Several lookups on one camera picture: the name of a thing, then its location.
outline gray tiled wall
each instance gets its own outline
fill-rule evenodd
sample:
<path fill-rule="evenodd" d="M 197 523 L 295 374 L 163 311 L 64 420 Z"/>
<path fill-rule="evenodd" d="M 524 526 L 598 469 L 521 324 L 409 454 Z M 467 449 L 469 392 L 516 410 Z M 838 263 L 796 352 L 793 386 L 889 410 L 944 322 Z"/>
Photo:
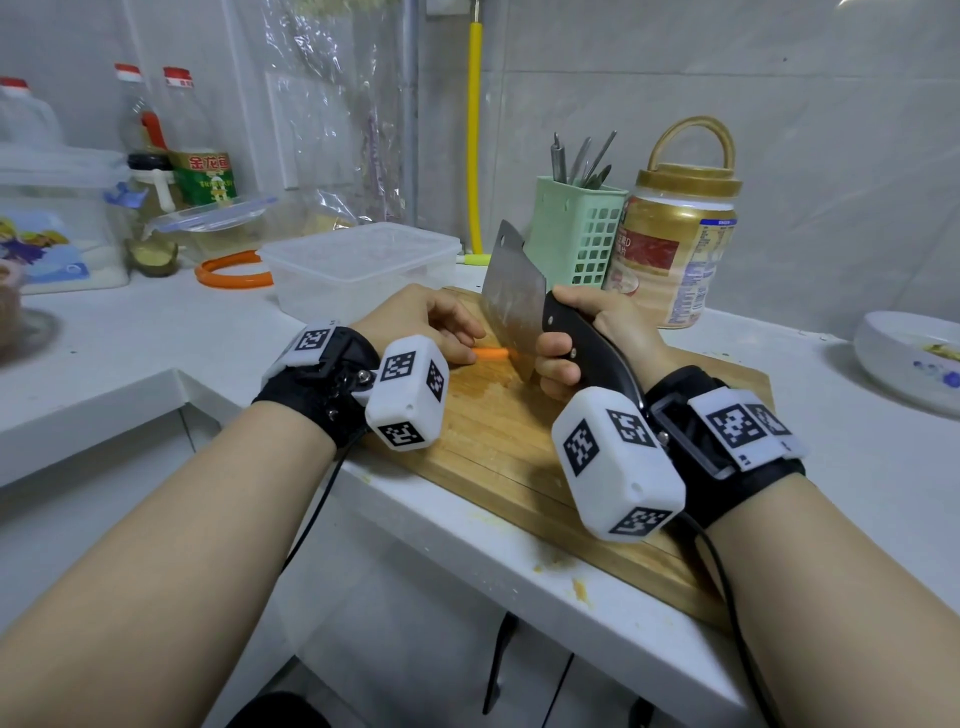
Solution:
<path fill-rule="evenodd" d="M 695 113 L 737 142 L 740 225 L 708 304 L 852 335 L 901 308 L 960 320 L 956 0 L 488 0 L 481 209 L 529 222 L 554 131 L 619 130 L 611 182 Z M 427 19 L 421 222 L 466 235 L 467 22 Z M 669 158 L 719 161 L 707 134 Z"/>

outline green label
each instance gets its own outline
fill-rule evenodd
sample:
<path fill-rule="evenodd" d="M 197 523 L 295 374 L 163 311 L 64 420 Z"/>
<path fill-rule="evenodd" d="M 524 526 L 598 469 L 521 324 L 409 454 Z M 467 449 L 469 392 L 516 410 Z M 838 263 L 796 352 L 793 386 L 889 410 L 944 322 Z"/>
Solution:
<path fill-rule="evenodd" d="M 222 152 L 175 152 L 174 179 L 191 207 L 220 203 L 237 196 L 230 157 Z"/>

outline food crumb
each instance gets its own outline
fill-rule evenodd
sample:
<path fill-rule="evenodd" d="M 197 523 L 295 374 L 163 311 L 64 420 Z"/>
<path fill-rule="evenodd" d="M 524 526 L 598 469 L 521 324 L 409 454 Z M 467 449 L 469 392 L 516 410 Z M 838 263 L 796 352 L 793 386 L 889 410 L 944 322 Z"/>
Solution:
<path fill-rule="evenodd" d="M 590 600 L 587 597 L 587 587 L 584 586 L 584 582 L 580 579 L 573 579 L 573 593 L 577 595 L 577 601 L 582 601 L 588 607 L 592 607 Z"/>

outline plastic jar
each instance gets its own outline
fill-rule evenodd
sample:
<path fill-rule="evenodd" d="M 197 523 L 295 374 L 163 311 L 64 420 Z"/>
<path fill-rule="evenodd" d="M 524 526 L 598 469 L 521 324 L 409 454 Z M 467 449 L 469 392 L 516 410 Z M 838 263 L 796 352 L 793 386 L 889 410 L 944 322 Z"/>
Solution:
<path fill-rule="evenodd" d="M 663 148 L 690 127 L 716 134 L 722 168 L 659 162 Z M 726 126 L 711 116 L 691 116 L 663 133 L 636 177 L 604 289 L 630 296 L 658 327 L 686 328 L 704 309 L 736 227 L 733 203 L 743 182 L 733 176 L 735 157 Z"/>

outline wrist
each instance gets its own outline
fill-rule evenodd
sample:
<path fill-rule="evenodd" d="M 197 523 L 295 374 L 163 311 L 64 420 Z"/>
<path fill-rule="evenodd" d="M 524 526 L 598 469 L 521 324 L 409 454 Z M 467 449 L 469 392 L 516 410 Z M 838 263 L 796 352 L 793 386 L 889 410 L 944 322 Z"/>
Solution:
<path fill-rule="evenodd" d="M 681 366 L 666 347 L 663 347 L 662 351 L 644 356 L 642 361 L 631 361 L 636 381 L 644 394 L 653 389 L 664 377 L 680 369 Z"/>

